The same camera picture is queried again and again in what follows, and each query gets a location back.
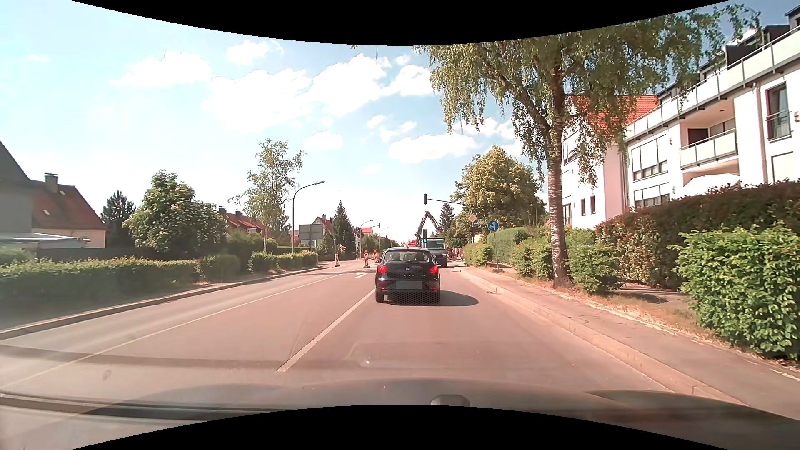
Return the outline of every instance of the gray truck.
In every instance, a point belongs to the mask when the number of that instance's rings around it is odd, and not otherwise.
[[[427,238],[422,240],[422,247],[430,251],[437,266],[447,268],[447,247],[442,238]]]

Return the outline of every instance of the car roof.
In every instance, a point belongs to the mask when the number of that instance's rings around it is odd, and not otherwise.
[[[430,253],[430,250],[424,247],[390,247],[386,249],[386,251],[390,250],[419,250],[419,251],[427,251]]]

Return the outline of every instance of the asphalt road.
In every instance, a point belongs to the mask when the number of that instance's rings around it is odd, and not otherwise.
[[[186,402],[200,399],[183,398],[176,389],[383,376],[522,381],[574,391],[665,390],[458,271],[442,269],[439,304],[377,303],[374,265],[361,266],[344,262],[2,340],[0,390]],[[76,447],[77,441],[41,441],[42,427],[59,420],[2,409],[3,447]],[[127,430],[122,436],[149,431]],[[84,436],[81,442],[114,437]]]

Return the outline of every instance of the chimney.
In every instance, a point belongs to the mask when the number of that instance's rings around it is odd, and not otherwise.
[[[58,175],[45,172],[45,185],[50,192],[58,192]]]

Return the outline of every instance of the curb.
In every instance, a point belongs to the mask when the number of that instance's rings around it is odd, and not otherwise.
[[[138,302],[124,303],[121,305],[104,307],[102,309],[95,309],[93,311],[79,312],[78,314],[66,315],[64,317],[58,317],[57,319],[47,319],[39,322],[28,323],[26,325],[19,325],[17,327],[11,327],[11,328],[6,328],[5,330],[0,330],[0,340],[6,340],[21,335],[27,335],[30,333],[35,333],[37,331],[44,331],[44,330],[50,330],[52,328],[63,327],[64,325],[69,325],[71,323],[83,322],[84,320],[89,320],[89,319],[96,319],[98,317],[103,317],[105,315],[117,314],[119,312],[130,311],[132,309],[138,309],[140,307],[155,305],[159,303],[166,303],[177,299],[185,299],[186,297],[192,297],[195,295],[208,294],[209,292],[221,291],[223,289],[229,289],[231,287],[239,287],[245,284],[260,283],[262,281],[267,281],[268,279],[283,278],[285,276],[297,275],[312,271],[321,271],[324,269],[330,269],[331,267],[312,267],[311,269],[304,269],[301,271],[285,272],[282,274],[265,276],[263,278],[248,279],[247,281],[238,281],[235,283],[223,284],[222,286],[207,287],[205,289],[201,288],[196,291],[181,292],[179,294],[166,295],[164,297],[156,297],[154,299],[144,299],[144,300],[139,300]]]
[[[497,294],[504,295],[513,300],[516,304],[525,309],[534,312],[537,315],[555,323],[559,327],[569,331],[573,335],[585,340],[589,344],[609,353],[614,358],[621,360],[623,363],[628,364],[635,370],[648,376],[653,381],[663,385],[665,388],[670,389],[672,392],[678,394],[687,394],[691,396],[701,396],[711,398],[714,400],[721,400],[728,403],[739,404],[748,406],[741,400],[735,399],[726,393],[712,388],[708,384],[700,380],[696,380],[687,374],[678,371],[655,358],[652,358],[644,353],[629,347],[617,340],[611,339],[609,336],[603,335],[593,328],[587,327],[582,323],[575,322],[565,315],[558,314],[544,307],[531,299],[523,297],[522,295],[515,294],[511,291],[499,287],[497,284],[483,279],[480,276],[470,274],[468,271],[461,270],[461,273],[467,276],[471,281],[483,287],[493,289]]]

